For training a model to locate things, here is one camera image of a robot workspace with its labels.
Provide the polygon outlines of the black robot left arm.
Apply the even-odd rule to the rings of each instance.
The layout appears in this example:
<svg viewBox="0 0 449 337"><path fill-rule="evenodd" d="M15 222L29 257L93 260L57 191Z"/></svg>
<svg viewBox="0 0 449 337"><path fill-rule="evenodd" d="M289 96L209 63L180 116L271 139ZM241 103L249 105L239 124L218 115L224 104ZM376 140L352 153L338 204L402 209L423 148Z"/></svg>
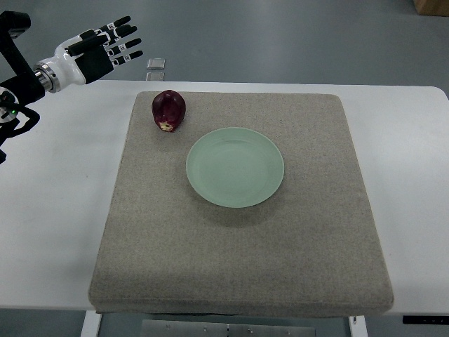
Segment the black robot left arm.
<svg viewBox="0 0 449 337"><path fill-rule="evenodd" d="M1 143L30 131L40 120L27 106L43 98L45 89L13 41L30 27L26 13L1 14L1 54L15 73L1 82Z"/></svg>

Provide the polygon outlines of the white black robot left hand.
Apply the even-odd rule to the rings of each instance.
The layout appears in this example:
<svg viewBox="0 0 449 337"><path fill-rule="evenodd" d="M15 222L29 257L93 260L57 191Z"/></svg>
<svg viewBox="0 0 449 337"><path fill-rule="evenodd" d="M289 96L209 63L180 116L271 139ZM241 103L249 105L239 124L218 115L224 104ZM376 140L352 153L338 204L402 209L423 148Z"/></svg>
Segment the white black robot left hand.
<svg viewBox="0 0 449 337"><path fill-rule="evenodd" d="M72 84L93 83L118 66L143 55L132 48L140 38L123 39L137 31L125 16L97 29L89 29L56 47L54 55L40 60L34 73L46 92L57 93Z"/></svg>

